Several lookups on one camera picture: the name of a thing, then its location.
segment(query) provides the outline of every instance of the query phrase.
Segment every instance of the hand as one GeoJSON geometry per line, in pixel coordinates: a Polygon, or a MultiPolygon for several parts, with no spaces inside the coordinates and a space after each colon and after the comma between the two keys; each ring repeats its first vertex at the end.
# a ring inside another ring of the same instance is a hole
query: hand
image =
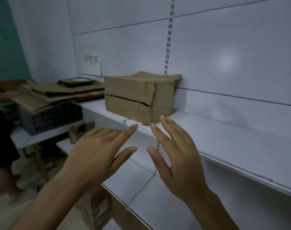
{"type": "Polygon", "coordinates": [[[92,129],[78,140],[59,173],[85,189],[101,184],[137,151],[136,147],[131,146],[116,156],[137,128],[138,124],[126,130],[92,129]]]}
{"type": "Polygon", "coordinates": [[[202,199],[210,193],[210,190],[205,182],[201,157],[192,138],[171,118],[160,116],[160,120],[171,139],[156,125],[151,124],[151,129],[170,158],[171,167],[158,150],[148,147],[147,151],[162,181],[186,204],[202,199]]]}

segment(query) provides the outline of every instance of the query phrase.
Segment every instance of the left hand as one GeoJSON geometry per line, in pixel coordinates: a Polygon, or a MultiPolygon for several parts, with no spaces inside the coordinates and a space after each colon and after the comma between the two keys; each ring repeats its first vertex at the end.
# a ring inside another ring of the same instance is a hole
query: left hand
{"type": "Polygon", "coordinates": [[[138,124],[125,130],[101,127],[87,132],[76,143],[59,176],[70,178],[86,190],[101,184],[137,151],[131,146],[116,156],[137,128],[138,124]]]}

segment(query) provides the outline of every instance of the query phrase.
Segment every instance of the stack of flattened cardboard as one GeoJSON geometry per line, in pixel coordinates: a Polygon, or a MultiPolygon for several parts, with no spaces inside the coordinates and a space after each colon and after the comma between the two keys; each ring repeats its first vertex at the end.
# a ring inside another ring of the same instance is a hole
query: stack of flattened cardboard
{"type": "Polygon", "coordinates": [[[132,76],[105,77],[106,109],[150,125],[173,113],[174,83],[182,75],[138,72],[132,76]]]}
{"type": "Polygon", "coordinates": [[[89,78],[72,78],[58,83],[21,85],[6,93],[25,110],[36,114],[56,104],[104,97],[104,83],[89,78]]]}

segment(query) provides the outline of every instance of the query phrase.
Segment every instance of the cardboard box under table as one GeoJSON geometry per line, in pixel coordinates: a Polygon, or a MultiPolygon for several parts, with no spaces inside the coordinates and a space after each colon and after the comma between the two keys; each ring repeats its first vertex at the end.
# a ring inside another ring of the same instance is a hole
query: cardboard box under table
{"type": "Polygon", "coordinates": [[[104,77],[106,109],[150,125],[172,114],[174,83],[182,75],[138,72],[132,76],[104,77]]]}

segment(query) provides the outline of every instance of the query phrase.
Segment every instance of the forearm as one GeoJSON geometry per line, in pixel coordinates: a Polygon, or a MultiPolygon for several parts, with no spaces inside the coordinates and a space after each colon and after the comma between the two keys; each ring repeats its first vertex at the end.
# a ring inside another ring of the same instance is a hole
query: forearm
{"type": "Polygon", "coordinates": [[[61,177],[59,173],[44,186],[9,229],[56,229],[84,193],[73,180],[72,177],[61,177]]]}
{"type": "Polygon", "coordinates": [[[219,197],[212,191],[202,200],[188,202],[187,206],[204,230],[239,230],[219,197]]]}
{"type": "Polygon", "coordinates": [[[11,102],[12,100],[5,95],[5,93],[0,92],[0,102],[11,102]]]}

